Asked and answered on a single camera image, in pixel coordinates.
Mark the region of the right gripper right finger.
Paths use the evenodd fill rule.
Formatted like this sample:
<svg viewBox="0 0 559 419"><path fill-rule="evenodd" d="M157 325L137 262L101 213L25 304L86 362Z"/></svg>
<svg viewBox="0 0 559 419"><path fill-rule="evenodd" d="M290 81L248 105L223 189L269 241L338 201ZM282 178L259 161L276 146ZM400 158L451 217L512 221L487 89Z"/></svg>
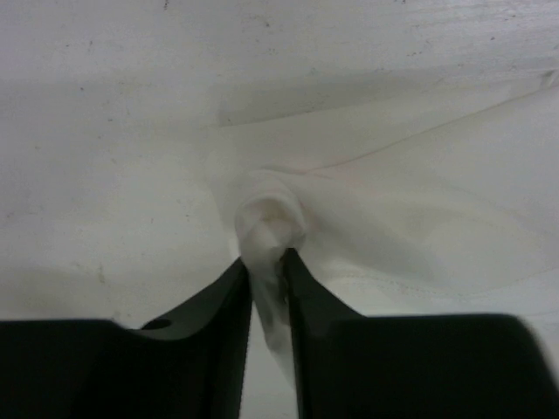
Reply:
<svg viewBox="0 0 559 419"><path fill-rule="evenodd" d="M282 258L301 418L555 418L535 336L506 314L367 317Z"/></svg>

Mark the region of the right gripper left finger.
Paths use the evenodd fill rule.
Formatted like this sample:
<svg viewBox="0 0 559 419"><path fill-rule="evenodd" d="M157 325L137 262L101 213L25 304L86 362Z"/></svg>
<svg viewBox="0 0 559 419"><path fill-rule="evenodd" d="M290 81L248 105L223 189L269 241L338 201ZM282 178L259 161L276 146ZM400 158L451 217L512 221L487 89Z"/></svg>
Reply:
<svg viewBox="0 0 559 419"><path fill-rule="evenodd" d="M4 418L236 418L252 298L245 266L139 329L109 320L1 325Z"/></svg>

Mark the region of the white tank top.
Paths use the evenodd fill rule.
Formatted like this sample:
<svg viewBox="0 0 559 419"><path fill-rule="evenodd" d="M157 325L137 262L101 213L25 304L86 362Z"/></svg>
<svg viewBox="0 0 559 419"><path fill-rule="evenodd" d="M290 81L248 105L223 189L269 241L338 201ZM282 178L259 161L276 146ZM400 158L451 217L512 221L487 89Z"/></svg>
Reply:
<svg viewBox="0 0 559 419"><path fill-rule="evenodd" d="M367 314L510 313L558 362L558 90L474 88L211 137L206 169L293 376L280 258Z"/></svg>

